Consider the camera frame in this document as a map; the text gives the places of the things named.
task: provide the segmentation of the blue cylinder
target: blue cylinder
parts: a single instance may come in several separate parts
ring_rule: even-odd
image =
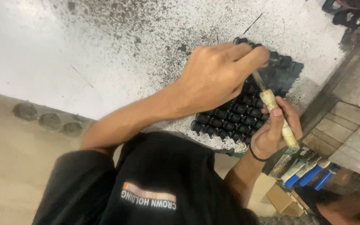
[[[295,182],[297,182],[299,179],[300,179],[300,178],[299,178],[297,175],[294,174],[292,177],[290,177],[290,178],[287,180],[287,182],[285,183],[285,185],[286,185],[288,188],[290,188],[290,187],[292,187],[292,186],[295,184]]]
[[[300,185],[305,186],[309,181],[311,181],[323,168],[319,165],[316,165],[311,169],[311,171],[307,172],[302,179],[300,180]]]

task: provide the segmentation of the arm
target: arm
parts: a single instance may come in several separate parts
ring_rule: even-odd
[[[99,120],[80,149],[113,155],[117,146],[153,123],[214,109],[239,95],[244,80],[268,57],[266,48],[252,50],[247,44],[199,46],[177,81]]]
[[[296,110],[279,96],[276,97],[276,101],[287,114],[287,121],[294,136],[297,139],[301,138],[301,124]],[[266,108],[262,109],[262,111],[268,113]],[[265,165],[264,162],[253,157],[251,150],[258,158],[268,159],[277,150],[285,147],[286,143],[282,137],[283,123],[282,110],[273,109],[269,121],[252,136],[251,149],[244,154],[224,178],[224,181],[234,195],[238,197],[243,207],[247,207],[255,181]]]

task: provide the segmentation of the man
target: man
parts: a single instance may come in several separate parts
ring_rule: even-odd
[[[195,48],[177,81],[102,118],[85,134],[81,151],[58,158],[33,223],[256,224],[254,213],[242,206],[263,161],[286,145],[281,109],[272,110],[224,181],[214,172],[212,150],[165,133],[139,132],[233,99],[268,58],[266,48],[247,44]],[[300,138],[298,114],[276,100]],[[122,143],[115,168],[112,156]]]

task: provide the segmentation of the white surface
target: white surface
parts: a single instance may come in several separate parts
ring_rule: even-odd
[[[344,28],[332,25],[323,1],[73,1],[69,11],[67,1],[0,0],[0,94],[99,119],[175,80],[197,45],[245,36],[305,64],[289,93],[302,113],[344,57]],[[186,52],[177,50],[182,44]],[[197,137],[192,120],[162,128],[244,150]]]

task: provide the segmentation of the concrete floor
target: concrete floor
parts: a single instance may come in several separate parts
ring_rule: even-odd
[[[17,119],[12,108],[21,100],[0,95],[0,225],[30,224],[56,158],[79,147],[79,138],[45,130]],[[117,161],[120,151],[116,151]],[[215,170],[224,177],[238,158],[216,154]],[[275,180],[262,174],[250,208],[259,216],[276,214],[265,196]]]

